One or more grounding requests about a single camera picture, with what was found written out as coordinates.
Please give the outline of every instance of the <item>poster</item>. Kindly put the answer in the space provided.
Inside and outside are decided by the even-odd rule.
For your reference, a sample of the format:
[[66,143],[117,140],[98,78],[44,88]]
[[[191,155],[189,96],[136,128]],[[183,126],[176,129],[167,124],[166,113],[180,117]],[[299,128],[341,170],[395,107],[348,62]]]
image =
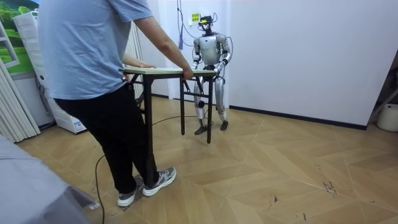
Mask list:
[[[39,8],[38,2],[39,0],[0,0],[0,19],[19,59],[19,65],[8,68],[9,73],[34,72],[12,18]],[[11,61],[4,44],[0,44],[0,57],[4,63]]]

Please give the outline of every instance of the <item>herringbone parquet floor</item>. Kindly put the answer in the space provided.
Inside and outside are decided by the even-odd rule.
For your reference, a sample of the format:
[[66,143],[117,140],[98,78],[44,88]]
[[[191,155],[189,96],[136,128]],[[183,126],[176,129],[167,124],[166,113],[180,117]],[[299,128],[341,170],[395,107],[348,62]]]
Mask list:
[[[194,115],[187,103],[187,114]],[[175,166],[177,180],[126,211],[105,160],[98,167],[106,223],[283,224],[398,223],[398,134],[370,126],[357,131],[229,110],[230,126],[213,142],[194,136],[195,118],[154,126],[158,167]],[[179,114],[178,101],[154,98],[154,122]],[[97,198],[95,163],[103,153],[85,132],[51,128],[19,146],[65,181]],[[101,209],[87,210],[93,223]]]

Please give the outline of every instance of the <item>light blue t-shirt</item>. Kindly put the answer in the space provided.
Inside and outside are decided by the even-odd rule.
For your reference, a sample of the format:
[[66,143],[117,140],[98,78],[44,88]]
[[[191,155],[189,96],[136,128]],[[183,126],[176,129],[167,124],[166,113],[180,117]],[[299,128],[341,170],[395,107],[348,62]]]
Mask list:
[[131,21],[150,16],[146,0],[41,0],[39,43],[50,96],[83,100],[123,86]]

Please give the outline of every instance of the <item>curtain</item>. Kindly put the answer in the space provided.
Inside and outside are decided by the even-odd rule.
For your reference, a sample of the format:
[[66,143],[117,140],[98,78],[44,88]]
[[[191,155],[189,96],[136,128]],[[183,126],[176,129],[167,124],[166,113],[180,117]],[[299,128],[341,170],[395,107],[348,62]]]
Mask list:
[[[130,35],[129,35],[129,41],[128,41],[127,47],[126,47],[126,54],[128,54],[138,60],[142,60],[141,47],[139,45],[137,27],[133,22],[131,23],[131,31],[130,31]],[[142,75],[140,75],[138,77],[137,81],[142,81]],[[136,93],[136,98],[138,98],[139,96],[141,96],[141,93],[144,91],[144,87],[140,84],[134,84],[134,91]]]
[[40,134],[39,127],[18,93],[2,60],[0,60],[0,134],[12,142]]

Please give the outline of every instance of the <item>robot leg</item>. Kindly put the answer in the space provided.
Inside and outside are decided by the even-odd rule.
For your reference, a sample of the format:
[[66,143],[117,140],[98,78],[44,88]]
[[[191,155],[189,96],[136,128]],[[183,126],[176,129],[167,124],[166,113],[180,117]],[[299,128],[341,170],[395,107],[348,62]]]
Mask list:
[[[199,77],[199,81],[200,84],[203,86],[203,77]],[[193,89],[193,92],[200,94],[200,89],[197,82],[195,82],[195,87]],[[199,96],[194,96],[193,99],[195,101],[195,111],[197,113],[200,124],[200,128],[197,131],[195,131],[195,134],[198,135],[207,131],[207,127],[205,126],[205,109],[204,109],[205,103],[200,100]]]
[[215,91],[216,91],[216,109],[220,120],[223,122],[221,125],[221,130],[225,131],[228,127],[228,121],[226,119],[226,111],[224,106],[224,79],[216,78],[215,81]]

